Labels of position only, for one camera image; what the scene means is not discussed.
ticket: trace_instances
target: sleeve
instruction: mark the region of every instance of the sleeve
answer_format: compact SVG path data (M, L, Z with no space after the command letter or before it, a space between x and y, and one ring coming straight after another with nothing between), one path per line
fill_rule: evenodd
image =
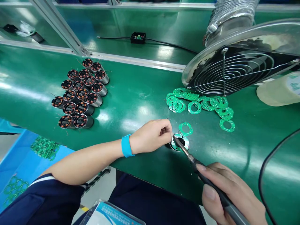
M72 186L45 174L1 214L3 224L71 224L87 184Z

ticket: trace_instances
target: green workbench surface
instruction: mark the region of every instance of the green workbench surface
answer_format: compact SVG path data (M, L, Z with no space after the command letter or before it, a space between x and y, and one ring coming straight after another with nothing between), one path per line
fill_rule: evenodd
M70 69L82 69L79 57L0 45L0 117L69 148L79 150L135 132L151 119L170 118L173 132L188 122L190 152L205 164L230 167L258 194L258 174L264 158L285 136L300 127L300 104L271 107L256 96L256 86L228 96L236 129L220 129L219 116L171 112L166 94L182 87L181 74L117 62L102 61L110 76L108 94L96 108L95 124L87 130L63 130L57 124L62 111L51 106ZM299 137L284 145L269 162L263 192L278 224L299 224ZM202 183L186 157L163 146L155 152L121 158L113 167L201 203Z

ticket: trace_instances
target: black cable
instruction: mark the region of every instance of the black cable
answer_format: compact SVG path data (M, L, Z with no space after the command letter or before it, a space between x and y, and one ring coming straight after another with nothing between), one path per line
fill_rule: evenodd
M130 37L97 37L100 39L130 39Z
M286 138L284 138L272 151L271 153L265 158L262 167L260 168L260 172L259 172L259 178L258 178L258 190L259 190L259 195L260 198L262 200L262 203L264 204L266 211L272 221L272 223L274 225L277 225L273 215L271 214L271 211L263 197L263 191L262 191L262 179L263 179L263 173L265 171L265 168L267 166L267 163L269 162L269 160L275 155L275 153L277 152L277 150L287 141L289 140L291 137L295 136L296 134L300 133L300 128L297 129L296 131L294 131L293 133L291 133L290 135L288 135Z
M193 50L190 50L188 48L185 48L185 47L182 47L182 46L179 46L179 45L176 45L176 44L171 44L171 43L163 42L163 41L157 41L157 40L150 39L150 38L145 38L145 39L149 40L149 41L155 41L155 42L158 42L158 43L162 43L162 44L167 44L167 45L170 45L170 46L175 47L175 48L181 48L181 49L186 50L188 52L192 52L192 53L198 54L198 52L195 52Z
M99 36L97 38L100 38L100 39L130 39L130 37L99 37ZM171 43L168 43L168 42L158 41L158 40L154 40L154 39L151 39L151 38L145 38L145 40L155 41L155 42L162 43L162 44L167 44L167 45L175 47L175 48L180 48L180 49L186 50L188 52L198 54L198 52L195 52L193 50L190 50L188 48L185 48L185 47L182 47L182 46L179 46L179 45L176 45L176 44L171 44Z

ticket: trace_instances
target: fingernail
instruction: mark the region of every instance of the fingernail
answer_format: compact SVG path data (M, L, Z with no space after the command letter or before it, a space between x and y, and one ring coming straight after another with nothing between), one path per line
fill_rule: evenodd
M203 165L201 165L201 164L196 164L196 167L197 167L197 169L200 170L200 171L206 170L206 167L203 166Z
M210 200L215 200L216 193L215 193L215 190L211 186L205 184L203 186L203 191L204 191L204 194L206 197L208 197Z

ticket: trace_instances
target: hand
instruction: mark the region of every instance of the hand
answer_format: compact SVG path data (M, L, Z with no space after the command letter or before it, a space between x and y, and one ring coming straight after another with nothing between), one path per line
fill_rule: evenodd
M129 137L132 154L153 152L172 140L169 120L150 120Z
M227 194L251 225L268 225L264 205L255 197L250 187L232 170L219 162L207 167L197 164L197 169ZM219 225L235 225L232 218L224 212L216 190L207 184L203 187L202 202L207 213Z

